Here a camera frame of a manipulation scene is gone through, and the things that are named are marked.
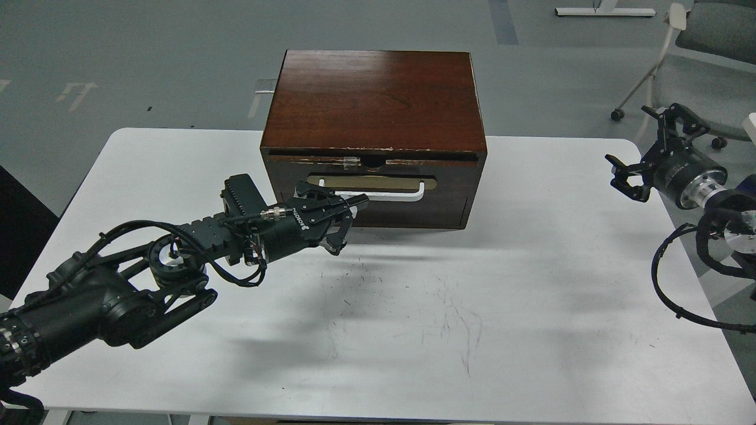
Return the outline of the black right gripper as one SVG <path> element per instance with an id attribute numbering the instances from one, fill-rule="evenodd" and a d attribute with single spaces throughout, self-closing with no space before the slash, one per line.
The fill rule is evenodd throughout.
<path id="1" fill-rule="evenodd" d="M 639 164 L 626 165 L 605 154 L 612 164 L 610 185 L 632 201 L 647 202 L 654 188 L 681 210 L 704 207 L 710 195 L 724 190 L 728 178 L 723 166 L 692 147 L 693 140 L 710 131 L 710 124 L 678 103 L 641 110 L 656 120 L 657 140 Z M 631 177 L 640 177 L 643 184 L 631 185 Z"/>

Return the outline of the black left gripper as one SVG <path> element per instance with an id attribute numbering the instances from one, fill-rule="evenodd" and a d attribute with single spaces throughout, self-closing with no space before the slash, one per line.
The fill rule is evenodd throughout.
<path id="1" fill-rule="evenodd" d="M 317 242 L 331 255 L 340 255 L 356 212 L 369 202 L 366 194 L 345 198 L 332 189 L 306 181 L 295 184 L 294 197 L 297 199 L 294 204 L 276 204 L 257 213 L 267 263 L 314 248 Z"/>

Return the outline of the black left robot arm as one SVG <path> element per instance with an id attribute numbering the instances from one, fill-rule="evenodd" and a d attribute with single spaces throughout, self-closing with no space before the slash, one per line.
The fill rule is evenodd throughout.
<path id="1" fill-rule="evenodd" d="M 224 210 L 184 225 L 127 221 L 100 234 L 53 272 L 48 288 L 2 313 L 2 406 L 41 423 L 40 400 L 15 391 L 89 342 L 140 349 L 216 301 L 210 266 L 225 282 L 257 287 L 270 263 L 305 248 L 336 256 L 367 194 L 342 197 L 300 181 L 294 196 L 267 205 L 249 175 L 225 180 Z"/>

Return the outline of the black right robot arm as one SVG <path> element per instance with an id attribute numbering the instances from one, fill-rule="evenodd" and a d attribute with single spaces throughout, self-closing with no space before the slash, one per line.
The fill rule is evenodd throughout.
<path id="1" fill-rule="evenodd" d="M 656 120 L 657 138 L 640 162 L 627 165 L 607 155 L 612 164 L 610 184 L 632 201 L 646 202 L 652 190 L 681 210 L 701 209 L 699 223 L 687 223 L 659 247 L 651 268 L 658 269 L 669 244 L 685 233 L 696 235 L 702 263 L 732 277 L 754 278 L 754 186 L 743 181 L 725 186 L 728 172 L 693 145 L 710 127 L 682 104 L 643 112 Z"/>

